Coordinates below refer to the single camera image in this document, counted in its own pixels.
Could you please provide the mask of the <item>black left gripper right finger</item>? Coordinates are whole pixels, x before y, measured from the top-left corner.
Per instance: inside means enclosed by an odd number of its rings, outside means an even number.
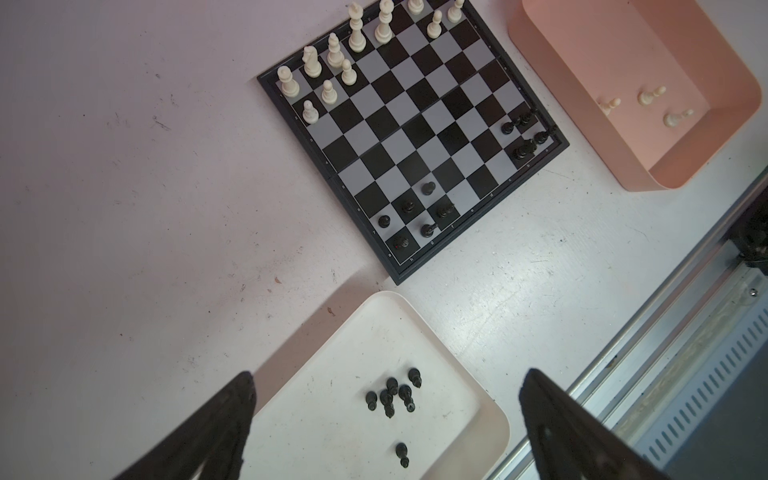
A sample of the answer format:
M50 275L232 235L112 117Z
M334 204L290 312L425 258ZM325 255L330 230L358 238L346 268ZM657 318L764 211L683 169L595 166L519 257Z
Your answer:
M519 401L541 479L665 479L538 369Z

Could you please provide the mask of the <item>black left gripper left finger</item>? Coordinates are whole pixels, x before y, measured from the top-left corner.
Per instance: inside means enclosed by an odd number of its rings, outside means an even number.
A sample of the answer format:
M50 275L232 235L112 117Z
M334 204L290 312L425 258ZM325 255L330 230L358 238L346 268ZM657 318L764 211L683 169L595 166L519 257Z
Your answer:
M120 479L237 479L257 404L253 374L243 371Z

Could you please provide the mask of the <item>white chess pawn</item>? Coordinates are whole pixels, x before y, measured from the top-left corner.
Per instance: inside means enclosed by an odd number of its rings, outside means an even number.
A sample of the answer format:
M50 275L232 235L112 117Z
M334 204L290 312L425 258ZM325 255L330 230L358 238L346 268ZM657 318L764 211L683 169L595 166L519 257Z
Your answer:
M315 124L319 120L319 110L311 100L303 102L302 118L309 125Z

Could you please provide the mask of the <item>white chess knight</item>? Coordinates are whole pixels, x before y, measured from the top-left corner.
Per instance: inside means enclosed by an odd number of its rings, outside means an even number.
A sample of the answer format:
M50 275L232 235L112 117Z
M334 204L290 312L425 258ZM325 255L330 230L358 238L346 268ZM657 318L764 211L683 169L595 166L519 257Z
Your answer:
M303 49L302 62L304 73L309 77L316 79L322 73L322 65L319 61L318 51L314 46L308 45Z

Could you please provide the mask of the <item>white plastic tray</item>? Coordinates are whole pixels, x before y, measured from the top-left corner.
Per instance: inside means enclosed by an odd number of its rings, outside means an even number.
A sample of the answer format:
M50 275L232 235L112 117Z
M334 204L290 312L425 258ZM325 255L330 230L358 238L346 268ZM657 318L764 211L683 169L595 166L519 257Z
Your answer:
M412 388L416 410L366 407L389 377ZM401 295L370 296L258 411L245 479L483 479L510 437L499 405Z

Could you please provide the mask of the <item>black chess pieces in tray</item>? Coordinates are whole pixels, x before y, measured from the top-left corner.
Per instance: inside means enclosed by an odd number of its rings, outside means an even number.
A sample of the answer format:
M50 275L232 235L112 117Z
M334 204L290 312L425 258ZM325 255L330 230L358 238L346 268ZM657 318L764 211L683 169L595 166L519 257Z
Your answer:
M420 389L422 387L422 375L419 369L412 367L407 372L407 383L400 383L396 378L389 377L385 381L385 388L379 392L370 390L365 393L364 400L369 411L375 411L379 404L383 406L385 416L393 418L395 415L394 402L399 398L407 413L413 413L416 410L415 400L413 398L412 388Z

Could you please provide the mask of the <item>pink plastic tray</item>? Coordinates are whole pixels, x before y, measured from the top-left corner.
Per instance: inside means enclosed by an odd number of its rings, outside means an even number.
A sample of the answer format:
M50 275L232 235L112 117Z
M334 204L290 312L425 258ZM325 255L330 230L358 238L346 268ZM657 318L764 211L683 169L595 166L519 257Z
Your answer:
M685 185L762 102L694 1L519 1L508 33L629 191Z

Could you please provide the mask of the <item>black and grey chessboard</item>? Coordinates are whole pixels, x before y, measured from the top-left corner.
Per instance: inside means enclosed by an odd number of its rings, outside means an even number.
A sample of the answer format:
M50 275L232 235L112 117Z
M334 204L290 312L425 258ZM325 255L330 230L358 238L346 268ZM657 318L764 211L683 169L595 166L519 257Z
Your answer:
M403 282L568 148L568 140L476 8L447 19L450 3L412 13L393 5L393 37L375 37L379 7L362 11L366 44L353 51L348 23L331 35L357 79L328 63L304 73L295 52L258 78L312 162L396 283ZM295 98L280 90L289 67ZM319 110L312 125L303 102Z

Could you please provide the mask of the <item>white chess rook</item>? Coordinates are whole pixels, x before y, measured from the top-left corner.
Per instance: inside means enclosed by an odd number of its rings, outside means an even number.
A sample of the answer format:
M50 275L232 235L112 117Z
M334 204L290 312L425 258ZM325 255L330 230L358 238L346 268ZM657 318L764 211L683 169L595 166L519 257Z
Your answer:
M287 98L297 97L300 93L300 85L294 78L292 70L289 67L282 65L278 68L277 74L282 94Z

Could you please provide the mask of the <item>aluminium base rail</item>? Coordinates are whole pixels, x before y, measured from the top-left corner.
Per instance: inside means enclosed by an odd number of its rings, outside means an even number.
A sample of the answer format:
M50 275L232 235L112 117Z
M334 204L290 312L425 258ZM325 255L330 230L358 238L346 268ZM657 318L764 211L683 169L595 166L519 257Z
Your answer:
M767 345L767 270L736 232L767 201L760 174L697 234L607 340L583 334L586 366L561 388L657 468L665 467Z

